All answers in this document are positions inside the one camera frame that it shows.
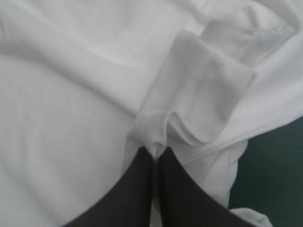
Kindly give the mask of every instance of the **white shirt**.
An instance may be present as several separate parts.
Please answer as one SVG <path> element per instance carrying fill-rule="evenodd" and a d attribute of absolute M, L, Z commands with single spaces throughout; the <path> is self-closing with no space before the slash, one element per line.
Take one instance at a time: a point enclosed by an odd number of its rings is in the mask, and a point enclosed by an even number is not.
<path fill-rule="evenodd" d="M 1 1 L 0 225 L 68 222 L 142 144 L 172 146 L 227 206 L 247 139 L 303 114 L 302 14 L 298 0 Z"/>

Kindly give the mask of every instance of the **green surface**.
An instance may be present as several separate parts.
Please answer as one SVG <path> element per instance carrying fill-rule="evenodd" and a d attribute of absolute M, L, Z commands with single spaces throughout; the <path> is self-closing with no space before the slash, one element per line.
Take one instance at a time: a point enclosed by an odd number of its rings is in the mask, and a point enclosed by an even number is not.
<path fill-rule="evenodd" d="M 303 227 L 303 118 L 249 140 L 230 197 L 239 207 L 274 227 Z"/>

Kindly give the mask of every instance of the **wrinkled fabric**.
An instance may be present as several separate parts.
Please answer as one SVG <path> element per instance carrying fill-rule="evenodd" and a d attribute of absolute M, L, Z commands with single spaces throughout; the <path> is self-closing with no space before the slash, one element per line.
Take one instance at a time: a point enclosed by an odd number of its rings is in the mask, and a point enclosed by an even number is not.
<path fill-rule="evenodd" d="M 247 139 L 303 114 L 302 14 L 299 0 L 0 1 L 0 225 L 67 223 L 142 144 L 173 147 L 227 207 Z"/>

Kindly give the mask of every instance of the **white fabric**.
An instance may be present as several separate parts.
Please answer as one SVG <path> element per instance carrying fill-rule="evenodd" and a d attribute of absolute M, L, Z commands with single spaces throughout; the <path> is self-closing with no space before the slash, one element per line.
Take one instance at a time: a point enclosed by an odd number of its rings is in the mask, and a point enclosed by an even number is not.
<path fill-rule="evenodd" d="M 246 139 L 303 114 L 302 14 L 299 0 L 1 0 L 0 226 L 75 218 L 142 143 L 172 146 L 227 206 Z"/>

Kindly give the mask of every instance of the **white cloth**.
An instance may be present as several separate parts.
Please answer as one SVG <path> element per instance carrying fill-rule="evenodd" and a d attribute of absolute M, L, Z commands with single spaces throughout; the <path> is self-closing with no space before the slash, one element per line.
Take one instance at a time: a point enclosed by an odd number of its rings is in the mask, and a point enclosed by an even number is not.
<path fill-rule="evenodd" d="M 303 114 L 302 14 L 299 0 L 0 1 L 0 225 L 75 218 L 141 143 L 155 156 L 172 146 L 227 206 L 246 140 Z M 157 124 L 143 137 L 131 131 L 125 149 L 135 117 L 157 117 L 161 105 Z"/>

